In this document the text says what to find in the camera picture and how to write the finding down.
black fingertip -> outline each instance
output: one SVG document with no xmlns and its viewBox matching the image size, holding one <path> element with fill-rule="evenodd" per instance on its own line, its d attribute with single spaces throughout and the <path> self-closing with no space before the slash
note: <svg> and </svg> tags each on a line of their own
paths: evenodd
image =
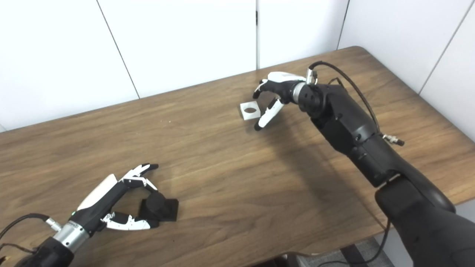
<svg viewBox="0 0 475 267">
<path fill-rule="evenodd" d="M 127 224 L 129 221 L 129 214 L 116 211 L 114 212 L 114 217 L 111 218 L 111 221 L 115 221 L 120 224 Z"/>
<path fill-rule="evenodd" d="M 157 228 L 160 223 L 157 220 L 148 219 L 147 223 L 150 225 L 150 229 Z"/>
<path fill-rule="evenodd" d="M 259 132 L 260 130 L 262 130 L 262 127 L 259 126 L 259 121 L 256 122 L 256 124 L 254 125 L 254 130 L 256 130 L 256 131 L 258 131 L 258 132 Z"/>
<path fill-rule="evenodd" d="M 274 106 L 274 104 L 277 102 L 277 100 L 278 100 L 277 97 L 274 97 L 274 99 L 272 99 L 269 105 L 267 105 L 267 108 L 271 109 Z"/>
<path fill-rule="evenodd" d="M 253 99 L 258 99 L 260 95 L 261 95 L 261 91 L 257 90 L 257 91 L 255 91 L 254 94 L 252 95 L 252 98 L 253 98 Z"/>
</svg>

robotic arm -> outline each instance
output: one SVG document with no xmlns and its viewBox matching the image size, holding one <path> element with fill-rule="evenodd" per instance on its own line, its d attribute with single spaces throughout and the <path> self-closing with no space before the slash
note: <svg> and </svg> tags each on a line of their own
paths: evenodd
<svg viewBox="0 0 475 267">
<path fill-rule="evenodd" d="M 144 230 L 158 227 L 160 221 L 176 221 L 178 200 L 166 199 L 147 178 L 141 177 L 147 171 L 157 168 L 158 164 L 141 164 L 120 180 L 110 174 L 82 201 L 64 226 L 51 218 L 45 218 L 45 222 L 57 233 L 47 238 L 32 251 L 32 255 L 23 258 L 15 266 L 67 267 L 77 249 L 104 228 Z M 140 187 L 148 190 L 150 195 L 142 200 L 138 217 L 111 212 L 112 207 L 129 189 Z M 11 226 L 13 225 L 7 226 L 0 233 L 0 238 Z"/>
<path fill-rule="evenodd" d="M 404 142 L 381 134 L 376 120 L 366 114 L 344 87 L 317 83 L 314 72 L 317 65 L 340 72 L 360 94 L 341 70 L 319 61 L 309 67 L 307 78 L 296 76 L 281 81 L 275 77 L 282 74 L 271 73 L 267 80 L 261 81 L 253 97 L 268 91 L 277 95 L 271 103 L 273 106 L 298 105 L 330 145 L 345 154 L 371 185 L 379 187 L 376 202 L 401 236 L 414 266 L 473 266 L 475 223 L 456 215 L 450 200 L 391 148 L 389 143 L 403 145 Z M 256 123 L 257 131 L 276 115 L 273 106 Z"/>
</svg>

wood grain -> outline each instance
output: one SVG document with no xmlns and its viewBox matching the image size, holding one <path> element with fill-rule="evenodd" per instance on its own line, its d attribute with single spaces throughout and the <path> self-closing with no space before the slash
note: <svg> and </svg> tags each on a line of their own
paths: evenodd
<svg viewBox="0 0 475 267">
<path fill-rule="evenodd" d="M 243 121 L 270 71 L 304 75 L 331 62 L 359 85 L 396 148 L 455 203 L 475 197 L 475 146 L 450 122 L 359 47 L 261 69 L 198 86 L 0 133 L 0 225 L 29 212 L 65 223 L 108 174 L 143 162 L 147 177 L 180 200 L 178 221 L 139 232 L 104 230 L 73 266 L 246 266 L 285 252 L 323 253 L 382 231 L 375 189 L 333 151 L 297 106 L 265 129 Z M 319 69 L 321 82 L 336 74 Z M 353 97 L 357 95 L 348 87 Z M 259 100 L 264 109 L 271 95 Z M 114 208 L 136 214 L 145 191 Z M 52 231 L 22 222 L 2 242 L 27 247 Z M 5 249 L 12 266 L 23 253 Z"/>
</svg>

black object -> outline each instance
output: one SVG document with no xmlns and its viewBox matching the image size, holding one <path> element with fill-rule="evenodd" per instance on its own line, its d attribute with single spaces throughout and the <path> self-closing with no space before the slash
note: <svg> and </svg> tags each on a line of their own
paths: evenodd
<svg viewBox="0 0 475 267">
<path fill-rule="evenodd" d="M 49 237 L 39 245 L 35 254 L 24 257 L 15 267 L 64 267 L 73 259 L 74 253 L 61 242 Z"/>
<path fill-rule="evenodd" d="M 156 221 L 176 221 L 178 214 L 178 200 L 166 199 L 155 191 L 140 204 L 139 217 Z"/>
<path fill-rule="evenodd" d="M 348 156 L 374 187 L 402 175 L 433 206 L 455 212 L 449 199 L 384 141 L 371 118 L 343 87 L 317 84 L 312 91 L 315 97 L 324 100 L 316 113 L 309 113 L 311 121 L 330 145 Z"/>
<path fill-rule="evenodd" d="M 368 267 L 368 264 L 365 263 L 363 256 L 356 247 L 356 245 L 349 245 L 347 247 L 341 248 L 340 252 L 345 257 L 346 261 L 350 263 L 350 267 Z M 360 264 L 352 264 L 351 262 L 362 262 Z"/>
</svg>

cable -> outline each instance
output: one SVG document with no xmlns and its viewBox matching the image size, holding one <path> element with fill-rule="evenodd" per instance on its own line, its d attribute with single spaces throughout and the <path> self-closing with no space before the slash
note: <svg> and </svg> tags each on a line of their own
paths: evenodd
<svg viewBox="0 0 475 267">
<path fill-rule="evenodd" d="M 331 80 L 328 82 L 328 84 L 329 84 L 329 85 L 332 84 L 332 82 L 335 81 L 335 80 L 338 82 L 338 84 L 339 84 L 341 87 L 345 88 L 345 87 L 343 86 L 342 81 L 341 81 L 340 78 L 338 78 L 338 77 L 335 77 L 335 78 L 331 79 Z"/>
<path fill-rule="evenodd" d="M 44 214 L 41 214 L 41 213 L 30 213 L 30 214 L 27 214 L 27 215 L 23 215 L 21 216 L 20 218 L 14 220 L 13 222 L 11 222 L 9 225 L 7 225 L 5 227 L 5 229 L 2 230 L 2 232 L 0 232 L 0 239 L 5 235 L 5 233 L 10 230 L 10 228 L 12 228 L 13 226 L 15 226 L 15 224 L 23 221 L 24 219 L 29 219 L 29 218 L 37 218 L 37 219 L 42 219 L 43 221 L 46 222 L 46 220 L 49 219 L 49 216 L 47 215 L 44 215 Z"/>
<path fill-rule="evenodd" d="M 358 93 L 358 95 L 360 96 L 361 100 L 363 101 L 364 105 L 366 106 L 366 108 L 368 109 L 368 111 L 370 112 L 370 115 L 371 115 L 371 118 L 373 119 L 374 121 L 374 124 L 376 124 L 376 128 L 378 129 L 378 132 L 380 131 L 380 124 L 378 123 L 378 120 L 376 119 L 376 115 L 374 114 L 373 112 L 373 109 L 371 108 L 370 104 L 368 103 L 368 101 L 366 100 L 366 98 L 364 97 L 363 93 L 360 91 L 360 89 L 356 86 L 356 84 L 350 79 L 350 77 L 348 77 L 348 75 L 346 75 L 342 70 L 340 70 L 337 66 L 333 65 L 333 64 L 330 64 L 328 62 L 325 62 L 325 61 L 317 61 L 317 62 L 314 62 L 312 63 L 308 68 L 310 70 L 313 71 L 313 69 L 318 66 L 318 65 L 325 65 L 327 67 L 330 67 L 332 68 L 333 70 L 335 70 L 336 72 L 338 72 L 341 76 L 343 76 L 343 78 L 345 78 L 345 80 L 347 80 L 350 85 L 353 87 L 353 89 L 355 89 L 356 93 Z"/>
<path fill-rule="evenodd" d="M 10 230 L 17 223 L 19 223 L 19 222 L 21 222 L 25 219 L 29 219 L 29 218 L 37 218 L 37 219 L 41 219 L 42 221 L 46 222 L 49 219 L 49 216 L 41 214 L 41 213 L 30 213 L 30 214 L 27 214 L 27 215 L 23 215 L 20 218 L 18 218 L 16 220 L 14 220 L 13 222 L 11 222 L 9 225 L 7 225 L 5 227 L 5 229 L 2 230 L 2 232 L 0 232 L 0 239 L 7 233 L 8 230 Z M 0 250 L 5 246 L 14 247 L 14 248 L 17 248 L 17 249 L 19 249 L 23 252 L 27 252 L 27 253 L 31 253 L 31 254 L 35 253 L 34 250 L 30 250 L 30 249 L 24 248 L 20 245 L 13 244 L 13 243 L 3 243 L 3 244 L 1 244 L 0 245 Z"/>
<path fill-rule="evenodd" d="M 31 253 L 31 254 L 34 254 L 36 251 L 35 250 L 30 250 L 28 248 L 24 248 L 20 245 L 17 245 L 17 244 L 13 244 L 13 243 L 3 243 L 0 245 L 0 250 L 3 248 L 3 247 L 6 247 L 6 246 L 10 246 L 10 247 L 14 247 L 14 248 L 18 248 L 19 250 L 23 251 L 23 252 L 26 252 L 26 253 Z"/>
<path fill-rule="evenodd" d="M 372 258 L 370 258 L 369 260 L 365 260 L 365 261 L 361 261 L 361 262 L 344 262 L 344 261 L 340 261 L 340 260 L 332 260 L 332 261 L 323 262 L 317 267 L 320 267 L 320 266 L 323 266 L 323 265 L 326 265 L 326 264 L 330 264 L 330 263 L 341 263 L 341 264 L 346 264 L 346 265 L 368 264 L 368 263 L 376 260 L 376 258 L 378 258 L 378 256 L 383 251 L 383 247 L 386 244 L 386 239 L 388 239 L 388 234 L 389 234 L 389 229 L 390 228 L 391 228 L 391 221 L 388 220 L 388 224 L 386 226 L 386 229 L 384 229 L 384 236 L 383 236 L 383 240 L 381 241 L 380 248 L 378 249 L 376 254 L 374 254 L 374 256 Z"/>
</svg>

